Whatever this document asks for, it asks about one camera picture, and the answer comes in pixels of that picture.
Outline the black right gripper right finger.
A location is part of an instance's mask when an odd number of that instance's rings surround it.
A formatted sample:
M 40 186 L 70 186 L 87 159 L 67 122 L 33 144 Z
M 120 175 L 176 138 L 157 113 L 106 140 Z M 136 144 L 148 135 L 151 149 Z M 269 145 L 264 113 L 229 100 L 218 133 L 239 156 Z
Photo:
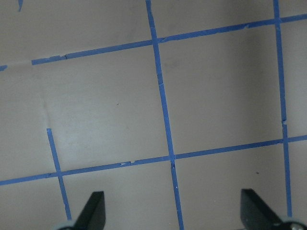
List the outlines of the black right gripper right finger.
M 240 218 L 247 230 L 287 230 L 288 224 L 253 189 L 242 189 Z

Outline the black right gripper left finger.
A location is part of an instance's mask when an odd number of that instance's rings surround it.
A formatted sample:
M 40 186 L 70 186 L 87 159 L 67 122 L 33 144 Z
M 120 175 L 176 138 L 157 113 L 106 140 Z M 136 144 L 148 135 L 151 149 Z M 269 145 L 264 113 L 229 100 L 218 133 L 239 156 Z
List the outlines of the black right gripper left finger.
M 93 192 L 75 221 L 73 230 L 103 230 L 106 224 L 104 192 Z

